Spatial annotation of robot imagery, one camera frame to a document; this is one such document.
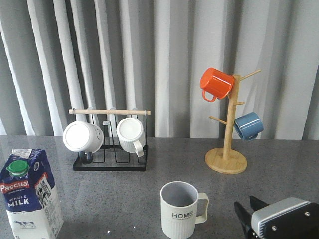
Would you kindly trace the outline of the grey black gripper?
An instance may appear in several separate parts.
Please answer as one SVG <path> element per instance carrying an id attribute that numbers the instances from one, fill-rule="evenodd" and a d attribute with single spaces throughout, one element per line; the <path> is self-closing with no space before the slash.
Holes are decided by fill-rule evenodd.
<path id="1" fill-rule="evenodd" d="M 252 216 L 239 203 L 234 209 L 245 239 L 252 234 L 260 239 L 317 239 L 319 237 L 319 205 L 295 197 L 268 204 L 249 196 Z"/>

